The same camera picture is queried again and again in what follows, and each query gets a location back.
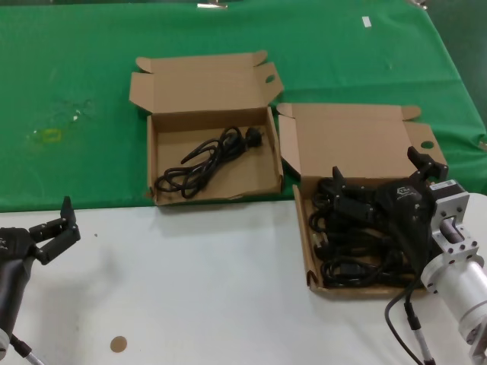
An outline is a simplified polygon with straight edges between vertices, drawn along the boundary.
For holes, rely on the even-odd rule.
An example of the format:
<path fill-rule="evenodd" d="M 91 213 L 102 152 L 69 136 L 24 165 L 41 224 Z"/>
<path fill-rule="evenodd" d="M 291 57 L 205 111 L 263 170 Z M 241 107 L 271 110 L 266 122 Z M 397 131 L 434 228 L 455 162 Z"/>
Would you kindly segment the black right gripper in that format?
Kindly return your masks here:
<path fill-rule="evenodd" d="M 413 146 L 407 157 L 416 168 L 408 178 L 379 186 L 379 206 L 384 212 L 387 229 L 406 254 L 414 272 L 421 273 L 430 259 L 431 206 L 426 197 L 426 180 L 439 182 L 447 178 L 447 166 Z M 377 224 L 377 188 L 348 184 L 337 166 L 332 169 L 334 211 L 365 224 Z"/>

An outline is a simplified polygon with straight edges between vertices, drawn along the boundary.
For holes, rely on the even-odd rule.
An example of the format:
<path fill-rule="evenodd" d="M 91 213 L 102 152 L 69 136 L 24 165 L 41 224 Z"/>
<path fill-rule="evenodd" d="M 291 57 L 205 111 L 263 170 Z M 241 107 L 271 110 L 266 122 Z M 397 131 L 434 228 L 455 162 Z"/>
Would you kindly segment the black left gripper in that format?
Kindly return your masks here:
<path fill-rule="evenodd" d="M 37 250 L 37 260 L 42 265 L 47 265 L 81 239 L 75 211 L 68 196 L 64 197 L 59 218 L 31 227 L 29 231 L 24 228 L 3 227 L 0 237 L 1 265 L 32 265 L 36 250 L 34 240 L 52 239 Z"/>

